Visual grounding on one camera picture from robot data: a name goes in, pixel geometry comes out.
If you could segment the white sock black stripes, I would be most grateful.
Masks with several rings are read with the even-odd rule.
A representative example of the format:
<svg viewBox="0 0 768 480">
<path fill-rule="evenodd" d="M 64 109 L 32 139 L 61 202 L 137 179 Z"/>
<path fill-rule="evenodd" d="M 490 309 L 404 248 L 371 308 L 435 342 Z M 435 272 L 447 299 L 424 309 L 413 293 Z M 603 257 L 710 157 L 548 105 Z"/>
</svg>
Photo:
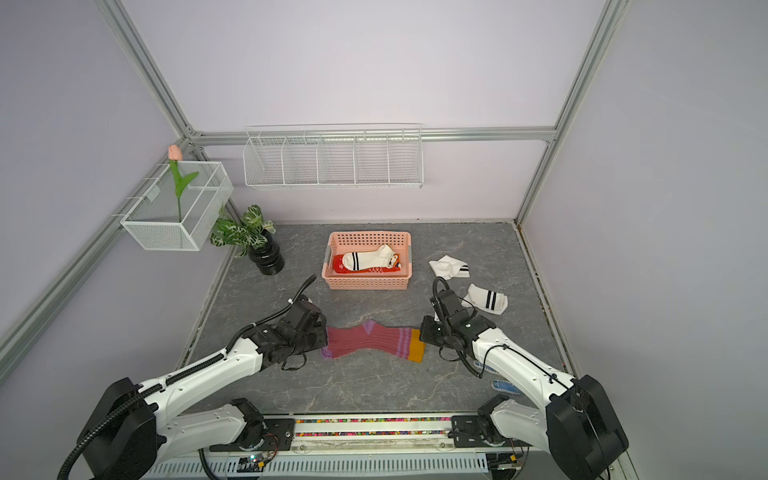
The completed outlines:
<svg viewBox="0 0 768 480">
<path fill-rule="evenodd" d="M 466 308 L 475 308 L 493 315 L 501 315 L 508 307 L 508 297 L 493 290 L 470 284 L 462 304 Z"/>
</svg>

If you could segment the purple striped sock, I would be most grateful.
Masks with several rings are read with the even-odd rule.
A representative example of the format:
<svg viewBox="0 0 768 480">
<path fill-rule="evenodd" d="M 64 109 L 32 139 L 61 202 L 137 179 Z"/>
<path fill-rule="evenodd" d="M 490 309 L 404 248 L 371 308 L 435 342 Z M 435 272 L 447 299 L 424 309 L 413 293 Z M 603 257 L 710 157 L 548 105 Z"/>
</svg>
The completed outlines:
<svg viewBox="0 0 768 480">
<path fill-rule="evenodd" d="M 326 359 L 338 359 L 359 350 L 383 351 L 397 358 L 421 363 L 426 344 L 420 340 L 420 330 L 411 327 L 386 327 L 374 320 L 352 328 L 326 329 L 328 343 L 321 349 Z"/>
</svg>

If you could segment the red christmas sock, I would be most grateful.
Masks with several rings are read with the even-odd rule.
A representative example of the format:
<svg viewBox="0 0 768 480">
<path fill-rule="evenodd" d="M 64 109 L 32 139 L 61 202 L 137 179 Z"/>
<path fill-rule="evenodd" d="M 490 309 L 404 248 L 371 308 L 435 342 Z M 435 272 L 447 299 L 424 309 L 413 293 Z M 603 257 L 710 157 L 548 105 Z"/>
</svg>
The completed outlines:
<svg viewBox="0 0 768 480">
<path fill-rule="evenodd" d="M 392 257 L 393 263 L 387 266 L 370 266 L 367 268 L 350 269 L 344 260 L 349 257 L 352 258 L 352 253 L 338 254 L 333 257 L 332 268 L 336 274 L 349 275 L 349 274 L 385 274 L 399 272 L 402 269 L 400 262 L 400 256 L 394 254 Z"/>
</svg>

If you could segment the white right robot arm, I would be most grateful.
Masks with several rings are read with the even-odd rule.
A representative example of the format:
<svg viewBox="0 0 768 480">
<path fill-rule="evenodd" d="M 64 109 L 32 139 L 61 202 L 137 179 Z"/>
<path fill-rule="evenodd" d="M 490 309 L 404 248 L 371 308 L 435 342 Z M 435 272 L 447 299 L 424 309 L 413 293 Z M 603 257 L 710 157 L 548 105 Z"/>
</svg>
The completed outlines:
<svg viewBox="0 0 768 480">
<path fill-rule="evenodd" d="M 608 479 L 629 440 L 599 381 L 560 371 L 516 344 L 469 301 L 438 280 L 430 302 L 434 316 L 421 325 L 422 342 L 452 350 L 476 378 L 493 370 L 529 400 L 497 395 L 478 411 L 476 438 L 520 440 L 550 454 L 570 479 Z"/>
</svg>

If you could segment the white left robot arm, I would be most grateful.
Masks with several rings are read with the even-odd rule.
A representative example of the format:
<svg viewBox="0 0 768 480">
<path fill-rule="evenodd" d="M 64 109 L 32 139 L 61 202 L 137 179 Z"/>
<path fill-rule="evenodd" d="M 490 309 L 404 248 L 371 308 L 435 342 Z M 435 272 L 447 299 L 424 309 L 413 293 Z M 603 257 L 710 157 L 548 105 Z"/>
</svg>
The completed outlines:
<svg viewBox="0 0 768 480">
<path fill-rule="evenodd" d="M 326 318 L 298 295 L 285 308 L 237 331 L 226 346 L 185 368 L 110 385 L 57 474 L 66 479 L 83 458 L 96 479 L 139 479 L 156 464 L 214 445 L 277 453 L 280 440 L 247 399 L 197 414 L 189 408 L 213 393 L 324 348 Z"/>
</svg>

